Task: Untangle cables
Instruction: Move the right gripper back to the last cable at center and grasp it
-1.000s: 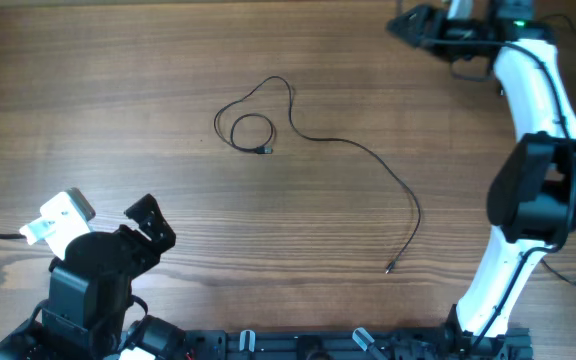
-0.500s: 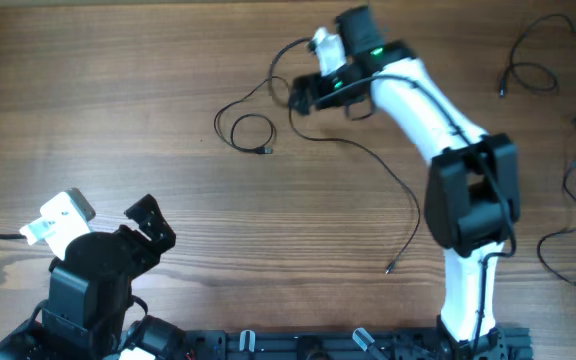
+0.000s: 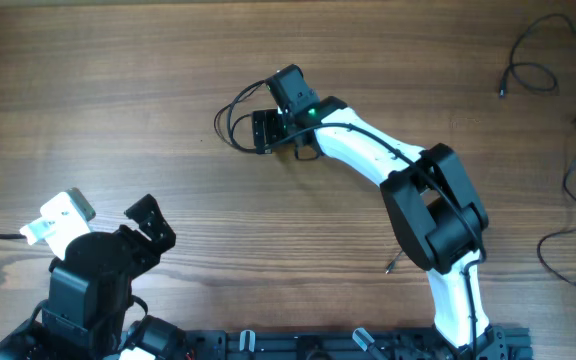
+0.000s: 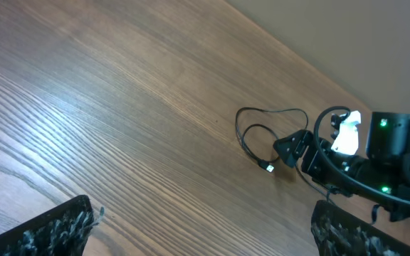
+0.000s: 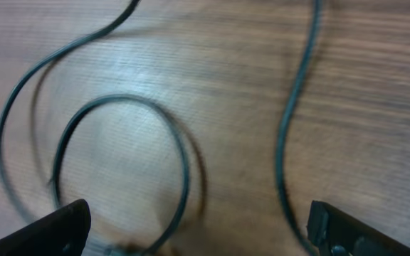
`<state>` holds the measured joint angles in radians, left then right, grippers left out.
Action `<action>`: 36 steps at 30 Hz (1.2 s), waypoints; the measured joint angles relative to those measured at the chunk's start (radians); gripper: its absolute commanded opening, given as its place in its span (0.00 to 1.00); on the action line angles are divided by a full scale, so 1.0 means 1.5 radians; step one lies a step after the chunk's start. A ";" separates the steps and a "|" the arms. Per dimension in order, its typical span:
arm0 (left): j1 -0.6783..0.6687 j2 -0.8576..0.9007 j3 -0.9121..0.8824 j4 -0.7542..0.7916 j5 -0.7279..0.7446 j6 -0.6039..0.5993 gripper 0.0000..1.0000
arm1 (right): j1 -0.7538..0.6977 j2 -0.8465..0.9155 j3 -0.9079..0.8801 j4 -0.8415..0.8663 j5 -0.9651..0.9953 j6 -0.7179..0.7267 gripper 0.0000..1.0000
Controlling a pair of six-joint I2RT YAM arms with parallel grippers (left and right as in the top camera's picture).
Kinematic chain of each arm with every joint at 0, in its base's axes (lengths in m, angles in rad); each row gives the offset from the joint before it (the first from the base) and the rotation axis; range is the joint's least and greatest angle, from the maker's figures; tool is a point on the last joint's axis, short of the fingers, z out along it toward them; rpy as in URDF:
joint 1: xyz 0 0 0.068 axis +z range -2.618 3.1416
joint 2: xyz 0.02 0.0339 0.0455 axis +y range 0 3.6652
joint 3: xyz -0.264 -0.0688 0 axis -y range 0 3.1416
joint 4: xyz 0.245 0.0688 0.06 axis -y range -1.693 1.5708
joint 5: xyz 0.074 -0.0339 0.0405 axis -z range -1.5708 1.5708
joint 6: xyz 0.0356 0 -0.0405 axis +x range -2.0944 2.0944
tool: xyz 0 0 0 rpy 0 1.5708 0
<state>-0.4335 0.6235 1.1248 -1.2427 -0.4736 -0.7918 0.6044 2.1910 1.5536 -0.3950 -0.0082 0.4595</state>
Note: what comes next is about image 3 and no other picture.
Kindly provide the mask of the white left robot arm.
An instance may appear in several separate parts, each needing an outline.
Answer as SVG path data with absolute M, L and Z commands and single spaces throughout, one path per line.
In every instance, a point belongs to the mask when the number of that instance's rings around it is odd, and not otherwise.
M 40 208 L 21 235 L 45 242 L 54 254 L 47 299 L 0 342 L 0 359 L 187 359 L 183 330 L 145 315 L 129 329 L 126 311 L 146 303 L 132 282 L 159 264 L 176 235 L 147 194 L 125 214 L 137 224 L 94 232 L 95 211 L 71 188 Z

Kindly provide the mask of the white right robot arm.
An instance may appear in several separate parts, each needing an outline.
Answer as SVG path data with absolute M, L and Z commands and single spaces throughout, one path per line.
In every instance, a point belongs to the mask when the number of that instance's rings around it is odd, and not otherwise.
M 252 114 L 255 153 L 311 145 L 377 185 L 401 250 L 428 276 L 435 329 L 452 348 L 476 356 L 489 325 L 478 284 L 489 218 L 457 154 L 443 143 L 409 145 L 344 101 L 319 98 L 296 65 L 262 83 L 277 107 Z

